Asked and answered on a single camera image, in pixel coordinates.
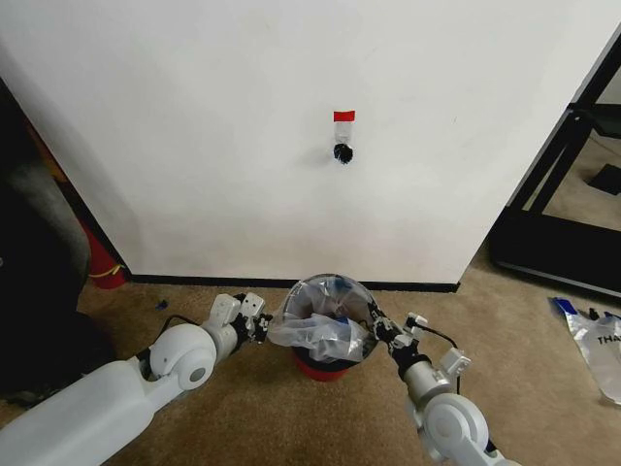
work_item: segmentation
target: black furniture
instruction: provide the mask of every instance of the black furniture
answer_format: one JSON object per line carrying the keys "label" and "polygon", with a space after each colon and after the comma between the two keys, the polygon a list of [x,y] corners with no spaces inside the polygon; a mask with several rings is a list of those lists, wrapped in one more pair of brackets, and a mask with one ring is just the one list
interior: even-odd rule
{"label": "black furniture", "polygon": [[492,228],[488,240],[495,264],[621,297],[621,232],[543,214],[593,129],[621,139],[621,105],[597,104],[620,66],[621,37],[568,106],[556,134]]}

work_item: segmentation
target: plastic bag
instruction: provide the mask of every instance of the plastic bag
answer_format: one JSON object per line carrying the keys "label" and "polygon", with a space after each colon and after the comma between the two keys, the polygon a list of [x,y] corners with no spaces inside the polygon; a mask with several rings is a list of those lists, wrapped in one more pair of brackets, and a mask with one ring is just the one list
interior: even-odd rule
{"label": "plastic bag", "polygon": [[309,318],[287,314],[281,325],[270,328],[268,338],[283,347],[307,348],[315,361],[335,358],[360,362],[368,333],[349,318],[343,321],[321,314],[312,314]]}
{"label": "plastic bag", "polygon": [[360,362],[377,341],[369,304],[374,299],[362,284],[340,275],[317,275],[297,282],[270,324],[268,338],[285,347],[309,350],[315,361]]}
{"label": "plastic bag", "polygon": [[621,317],[605,313],[592,320],[576,311],[567,299],[554,298],[554,303],[563,311],[600,390],[621,405]]}

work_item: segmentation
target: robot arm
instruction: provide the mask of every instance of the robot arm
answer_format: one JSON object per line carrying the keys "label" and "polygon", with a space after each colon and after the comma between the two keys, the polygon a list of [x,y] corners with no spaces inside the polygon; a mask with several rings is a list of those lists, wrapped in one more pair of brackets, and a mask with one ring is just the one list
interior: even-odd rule
{"label": "robot arm", "polygon": [[439,368],[434,368],[429,357],[418,352],[426,319],[410,314],[402,328],[374,305],[370,305],[370,313],[377,339],[388,346],[399,376],[408,386],[414,423],[432,459],[451,459],[460,466],[519,466],[505,459],[489,441],[480,409],[452,393],[452,381],[471,363],[469,358],[453,348],[441,359]]}
{"label": "robot arm", "polygon": [[243,342],[262,343],[271,316],[249,293],[218,295],[201,326],[177,325],[127,361],[93,371],[0,431],[0,465],[98,465],[131,442],[153,415],[207,381]]}

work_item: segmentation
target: beige carpet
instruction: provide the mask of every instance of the beige carpet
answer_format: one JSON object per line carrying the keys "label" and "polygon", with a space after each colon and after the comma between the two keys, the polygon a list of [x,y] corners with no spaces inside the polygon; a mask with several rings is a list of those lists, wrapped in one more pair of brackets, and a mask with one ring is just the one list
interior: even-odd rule
{"label": "beige carpet", "polygon": [[[237,288],[126,284],[87,286],[80,309],[114,338],[120,356],[148,346],[166,315],[204,319],[217,293]],[[281,289],[253,289],[275,310]],[[493,270],[479,252],[456,294],[376,292],[384,311],[430,319],[474,360],[463,393],[487,416],[493,439],[524,465],[618,464],[621,410],[604,401],[564,321],[554,288]],[[161,299],[170,307],[155,309]],[[597,302],[576,300],[584,308]],[[616,309],[621,307],[602,307]],[[446,344],[422,348],[437,359]],[[110,465],[427,465],[405,411],[406,389],[384,346],[334,383],[307,379],[289,349],[247,346],[208,383],[155,416]],[[0,405],[1,424],[19,409]]]}

